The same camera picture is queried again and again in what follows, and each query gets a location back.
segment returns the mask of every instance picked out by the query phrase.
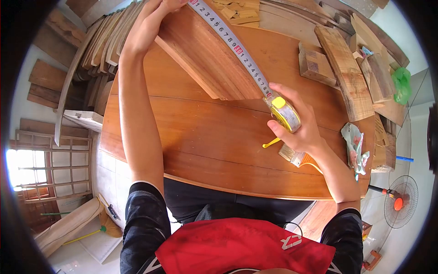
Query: yellow button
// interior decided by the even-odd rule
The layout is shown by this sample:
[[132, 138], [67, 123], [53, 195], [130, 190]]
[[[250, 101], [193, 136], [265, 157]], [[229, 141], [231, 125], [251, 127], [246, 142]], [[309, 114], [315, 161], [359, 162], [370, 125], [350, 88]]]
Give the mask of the yellow button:
[[282, 97], [277, 97], [274, 100], [272, 100], [272, 104], [276, 108], [282, 108], [286, 104], [286, 101]]

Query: orange fan hub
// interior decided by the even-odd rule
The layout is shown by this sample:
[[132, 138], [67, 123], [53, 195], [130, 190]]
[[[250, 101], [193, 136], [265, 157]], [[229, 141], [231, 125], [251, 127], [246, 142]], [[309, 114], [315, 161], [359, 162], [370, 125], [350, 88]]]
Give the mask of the orange fan hub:
[[394, 202], [394, 209], [396, 211], [399, 211], [400, 209], [402, 209], [402, 207], [403, 207], [403, 199], [397, 198], [396, 201]]

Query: black shorts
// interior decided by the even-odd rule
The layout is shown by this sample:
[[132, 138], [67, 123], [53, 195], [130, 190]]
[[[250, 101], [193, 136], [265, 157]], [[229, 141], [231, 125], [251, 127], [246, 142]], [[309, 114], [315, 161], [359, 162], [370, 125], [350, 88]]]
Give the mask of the black shorts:
[[193, 222], [207, 204], [237, 203], [255, 209], [263, 216], [260, 219], [280, 225], [292, 221], [313, 202], [233, 194], [168, 178], [164, 178], [164, 199], [173, 217], [182, 224]]

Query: broom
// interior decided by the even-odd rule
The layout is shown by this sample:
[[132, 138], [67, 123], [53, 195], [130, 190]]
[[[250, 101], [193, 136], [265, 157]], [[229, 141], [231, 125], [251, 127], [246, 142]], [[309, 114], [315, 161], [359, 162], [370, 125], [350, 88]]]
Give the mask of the broom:
[[65, 242], [63, 244], [63, 246], [66, 245], [66, 244], [69, 244], [71, 242], [79, 241], [80, 239], [83, 239], [85, 237], [91, 236], [91, 235], [93, 235], [93, 234], [95, 234], [95, 233], [97, 233], [99, 231], [103, 231], [108, 236], [111, 236], [111, 237], [114, 237], [114, 238], [122, 237], [122, 230], [121, 230], [121, 228], [119, 226], [117, 226], [113, 222], [113, 220], [108, 216], [108, 214], [106, 214], [105, 210], [99, 214], [99, 220], [100, 220], [100, 225], [101, 225], [101, 228], [99, 230], [96, 230], [95, 232], [91, 232], [91, 233], [89, 233], [87, 235], [84, 235], [82, 237], [76, 238], [74, 240]]

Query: round wooden table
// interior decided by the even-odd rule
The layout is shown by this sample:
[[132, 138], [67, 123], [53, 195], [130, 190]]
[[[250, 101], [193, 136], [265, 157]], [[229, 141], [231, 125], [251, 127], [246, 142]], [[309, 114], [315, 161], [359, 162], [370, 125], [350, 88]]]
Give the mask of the round wooden table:
[[[346, 143], [340, 130], [348, 116], [341, 92], [300, 76], [299, 41], [258, 28], [234, 29], [269, 81], [297, 90], [313, 106], [321, 136], [346, 163]], [[252, 196], [332, 199], [324, 177], [316, 169], [310, 165], [297, 168], [278, 154], [282, 142], [262, 148], [275, 138], [266, 126], [271, 114], [262, 100], [211, 99], [155, 43], [144, 59], [144, 68], [163, 146], [165, 177]], [[362, 151], [370, 151], [367, 174], [359, 176], [361, 195], [365, 196], [374, 152], [374, 116], [353, 124], [364, 133]], [[106, 106], [100, 149], [126, 161], [117, 76]]]

